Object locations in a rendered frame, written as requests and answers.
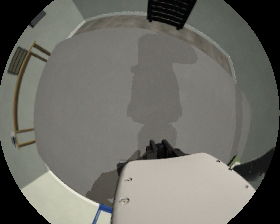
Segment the grey clamp slide with handwheel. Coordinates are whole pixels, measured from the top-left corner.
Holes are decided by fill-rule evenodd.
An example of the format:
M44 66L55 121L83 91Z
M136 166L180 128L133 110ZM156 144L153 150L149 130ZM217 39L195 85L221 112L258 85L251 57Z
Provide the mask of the grey clamp slide with handwheel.
M157 158L163 159L163 153L164 153L164 145L162 143L156 144L158 150L157 150Z

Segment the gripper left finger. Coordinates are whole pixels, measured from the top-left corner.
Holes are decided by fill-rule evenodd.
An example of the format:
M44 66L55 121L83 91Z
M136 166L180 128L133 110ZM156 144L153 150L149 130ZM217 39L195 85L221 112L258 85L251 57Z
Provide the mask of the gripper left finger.
M157 146L153 140L150 140L150 145L146 146L146 155L136 159L136 160L149 160L149 159L157 159ZM128 162L118 163L117 164L117 171L118 176L120 174L121 169L123 166Z

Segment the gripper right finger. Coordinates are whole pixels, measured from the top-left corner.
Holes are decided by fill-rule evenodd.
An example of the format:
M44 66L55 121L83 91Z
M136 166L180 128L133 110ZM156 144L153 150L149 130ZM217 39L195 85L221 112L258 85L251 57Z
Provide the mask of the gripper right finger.
M167 142L166 139L161 142L164 145L163 159L185 156L180 149L174 148Z

